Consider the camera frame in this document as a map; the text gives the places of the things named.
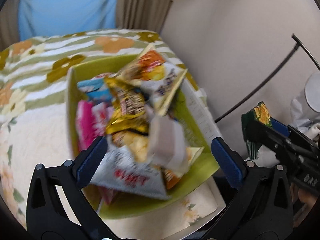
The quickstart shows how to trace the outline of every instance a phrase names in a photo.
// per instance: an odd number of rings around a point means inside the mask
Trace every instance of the metal screw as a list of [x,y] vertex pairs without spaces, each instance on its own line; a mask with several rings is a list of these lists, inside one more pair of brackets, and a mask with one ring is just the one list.
[[276,167],[277,167],[277,169],[278,169],[279,171],[282,171],[282,170],[283,170],[283,166],[280,165],[280,164],[278,164]]
[[253,161],[247,161],[246,162],[247,163],[247,166],[249,166],[249,167],[254,167],[254,162]]
[[67,160],[63,163],[66,167],[69,167],[72,164],[72,160]]
[[41,168],[42,168],[42,164],[41,164],[41,163],[39,163],[39,164],[36,165],[36,170],[39,170],[39,169],[41,169]]

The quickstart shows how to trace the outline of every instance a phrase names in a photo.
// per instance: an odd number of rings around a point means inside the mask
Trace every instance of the beige wall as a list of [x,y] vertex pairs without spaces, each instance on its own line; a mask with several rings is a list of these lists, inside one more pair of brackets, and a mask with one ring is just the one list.
[[[320,11],[313,0],[174,0],[162,37],[205,89],[217,118],[286,57],[292,33],[320,61]],[[245,153],[241,114],[262,100],[273,117],[289,123],[290,101],[315,71],[299,49],[260,92],[218,123],[230,147]]]

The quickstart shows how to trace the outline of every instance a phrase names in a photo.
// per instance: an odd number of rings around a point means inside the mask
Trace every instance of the blue curtain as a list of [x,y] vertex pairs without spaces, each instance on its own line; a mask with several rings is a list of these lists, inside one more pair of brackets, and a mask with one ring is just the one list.
[[117,0],[20,0],[20,39],[116,27]]

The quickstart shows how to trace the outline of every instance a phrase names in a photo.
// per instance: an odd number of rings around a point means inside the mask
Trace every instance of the floral tablecloth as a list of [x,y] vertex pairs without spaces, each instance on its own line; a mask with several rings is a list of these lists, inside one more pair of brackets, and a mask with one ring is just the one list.
[[[68,149],[65,89],[68,69],[102,57],[138,54],[153,42],[157,51],[185,67],[157,33],[106,29],[34,37],[0,53],[0,174],[6,203],[26,226],[26,201],[34,167],[73,159]],[[187,78],[197,90],[188,73]],[[58,188],[69,218],[77,222]]]

